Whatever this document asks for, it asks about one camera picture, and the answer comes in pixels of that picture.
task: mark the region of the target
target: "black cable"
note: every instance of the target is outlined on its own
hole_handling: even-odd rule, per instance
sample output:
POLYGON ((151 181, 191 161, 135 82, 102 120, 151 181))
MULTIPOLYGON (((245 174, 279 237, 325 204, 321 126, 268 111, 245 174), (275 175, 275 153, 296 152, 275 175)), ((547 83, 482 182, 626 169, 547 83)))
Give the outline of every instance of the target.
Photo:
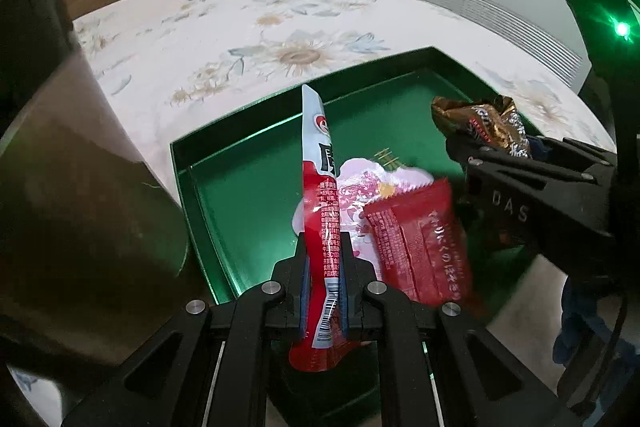
POLYGON ((626 310, 628 307, 628 302, 626 299, 626 294, 622 293, 622 302, 620 302, 620 309, 618 311, 618 318, 616 318, 616 324, 611 331, 611 336, 609 337, 609 342, 607 342, 607 347, 604 351, 604 355, 602 357, 602 362, 600 363, 600 367, 598 368, 598 372, 596 376, 593 378, 589 390, 585 395, 584 399, 574 406, 571 407, 571 410, 577 414, 580 418, 586 419, 593 413, 596 409, 596 399, 602 391, 602 386, 604 385, 604 378, 607 374, 607 370, 609 369, 609 365, 613 360, 613 355, 616 352, 616 345, 620 339, 620 333, 622 333, 622 326, 626 320, 626 310))

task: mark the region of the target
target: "green tray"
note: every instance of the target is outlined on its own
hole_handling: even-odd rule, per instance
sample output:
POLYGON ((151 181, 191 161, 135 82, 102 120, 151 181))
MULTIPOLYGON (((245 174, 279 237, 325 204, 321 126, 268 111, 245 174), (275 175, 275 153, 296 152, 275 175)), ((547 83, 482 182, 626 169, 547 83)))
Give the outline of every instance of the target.
MULTIPOLYGON (((389 147, 403 163, 448 176, 454 184, 463 173, 447 156, 444 138, 431 120, 431 100, 436 95, 477 100, 497 94, 436 48, 366 62, 309 85, 324 102, 336 166, 348 158, 373 158, 389 147)), ((218 303, 267 280, 274 263, 294 253, 291 217, 302 194, 301 110, 301 89, 293 87, 171 145, 191 238, 218 303)), ((526 127, 539 134, 527 121, 526 127)), ((478 281, 476 270, 484 272, 488 261, 485 253, 471 251, 475 243, 470 237, 478 281)), ((529 258, 525 263, 508 255, 497 262, 509 270, 516 262, 512 280, 500 284, 499 293, 506 298, 529 258)), ((499 281, 495 274, 492 279, 499 281)), ((487 286, 478 282, 480 289, 487 286)), ((492 312, 504 302, 491 291, 482 293, 492 312)))

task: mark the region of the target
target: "black printed character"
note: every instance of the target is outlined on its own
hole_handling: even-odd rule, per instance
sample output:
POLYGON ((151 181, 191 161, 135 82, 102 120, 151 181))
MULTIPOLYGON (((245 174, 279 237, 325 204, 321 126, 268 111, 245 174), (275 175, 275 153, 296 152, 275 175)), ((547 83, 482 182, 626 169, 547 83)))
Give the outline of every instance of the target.
POLYGON ((320 168, 323 172, 331 172, 335 176, 335 167, 334 167, 334 148, 331 145, 325 145, 323 143, 318 144, 320 146, 320 157, 322 158, 322 167, 320 168))

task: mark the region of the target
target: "barcode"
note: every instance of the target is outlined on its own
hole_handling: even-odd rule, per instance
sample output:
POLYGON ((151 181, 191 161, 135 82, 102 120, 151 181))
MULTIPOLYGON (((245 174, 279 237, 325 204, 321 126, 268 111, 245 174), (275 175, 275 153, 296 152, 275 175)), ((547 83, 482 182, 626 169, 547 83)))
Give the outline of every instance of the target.
POLYGON ((331 315, 334 314, 335 305, 338 303, 338 280, 337 277, 324 279, 326 297, 322 306, 322 316, 318 322, 318 328, 314 336, 312 347, 319 349, 331 347, 334 344, 331 334, 331 315))

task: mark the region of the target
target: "red logo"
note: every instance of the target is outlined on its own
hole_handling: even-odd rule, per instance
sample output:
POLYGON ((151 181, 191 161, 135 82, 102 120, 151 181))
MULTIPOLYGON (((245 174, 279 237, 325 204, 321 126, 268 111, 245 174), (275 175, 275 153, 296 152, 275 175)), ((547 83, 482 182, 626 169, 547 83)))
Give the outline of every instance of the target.
POLYGON ((329 128, 326 125, 326 118, 324 117, 324 114, 317 114, 314 121, 316 122, 316 127, 318 127, 318 130, 321 133, 329 134, 329 128))

